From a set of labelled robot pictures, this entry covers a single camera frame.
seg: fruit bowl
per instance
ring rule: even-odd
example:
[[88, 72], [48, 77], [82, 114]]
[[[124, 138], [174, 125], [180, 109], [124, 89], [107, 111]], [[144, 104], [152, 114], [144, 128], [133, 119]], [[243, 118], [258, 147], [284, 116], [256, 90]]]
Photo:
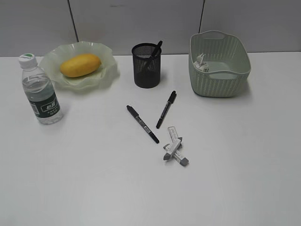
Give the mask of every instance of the fruit bowl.
[[[97, 55], [102, 62], [100, 67], [96, 71], [85, 76], [77, 78], [64, 76], [60, 72], [60, 65], [64, 61], [83, 53]], [[116, 77], [119, 74], [117, 62], [112, 55], [112, 50], [101, 43], [86, 41], [57, 47], [43, 57], [39, 66], [45, 70], [52, 81], [64, 88], [70, 89], [98, 87], [104, 80], [104, 77]]]

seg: white wall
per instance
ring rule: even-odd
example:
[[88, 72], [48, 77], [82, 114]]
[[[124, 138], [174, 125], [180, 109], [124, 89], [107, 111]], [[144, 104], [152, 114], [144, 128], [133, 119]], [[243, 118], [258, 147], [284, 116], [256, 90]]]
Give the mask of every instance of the white wall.
[[[70, 0], [79, 40], [115, 55], [163, 40], [163, 53], [188, 53], [203, 0]], [[301, 51], [301, 1], [206, 0], [201, 31], [238, 36], [249, 52]], [[0, 57], [38, 56], [76, 42], [67, 0], [0, 0]]]
[[1, 0], [0, 57], [43, 56], [76, 42], [67, 0]]
[[206, 0], [201, 31], [238, 36], [248, 52], [301, 51], [300, 0]]
[[198, 33], [202, 0], [70, 0], [79, 40], [129, 55], [141, 42], [163, 41], [165, 54], [188, 53]]

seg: bottle cap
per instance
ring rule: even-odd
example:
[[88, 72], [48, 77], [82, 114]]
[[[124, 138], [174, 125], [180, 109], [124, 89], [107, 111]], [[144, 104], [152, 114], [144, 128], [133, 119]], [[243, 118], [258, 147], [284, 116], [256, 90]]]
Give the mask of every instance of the bottle cap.
[[37, 59], [32, 53], [19, 56], [19, 63], [23, 69], [34, 68], [38, 65]]

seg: basket handle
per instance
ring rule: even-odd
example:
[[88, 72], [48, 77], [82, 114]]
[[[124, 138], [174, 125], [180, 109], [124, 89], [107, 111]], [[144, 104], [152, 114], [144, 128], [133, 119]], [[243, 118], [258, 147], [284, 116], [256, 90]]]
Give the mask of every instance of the basket handle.
[[212, 30], [212, 31], [206, 31], [203, 33], [200, 33], [201, 35], [199, 36], [199, 38], [202, 39], [224, 39], [227, 36], [229, 36], [228, 34], [221, 32], [221, 31], [216, 31], [216, 30]]
[[[231, 78], [218, 78], [218, 74], [231, 74]], [[215, 71], [215, 72], [207, 72], [204, 75], [209, 79], [217, 79], [217, 80], [235, 80], [238, 77], [242, 77], [241, 74], [235, 73], [232, 71]]]

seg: bottle label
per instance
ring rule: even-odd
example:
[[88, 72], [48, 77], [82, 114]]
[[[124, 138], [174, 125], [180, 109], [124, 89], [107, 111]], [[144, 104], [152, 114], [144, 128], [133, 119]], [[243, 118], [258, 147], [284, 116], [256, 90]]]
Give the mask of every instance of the bottle label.
[[60, 105], [58, 104], [55, 92], [53, 92], [52, 96], [46, 100], [38, 102], [29, 100], [29, 102], [32, 106], [33, 112], [39, 118], [51, 117], [60, 110]]

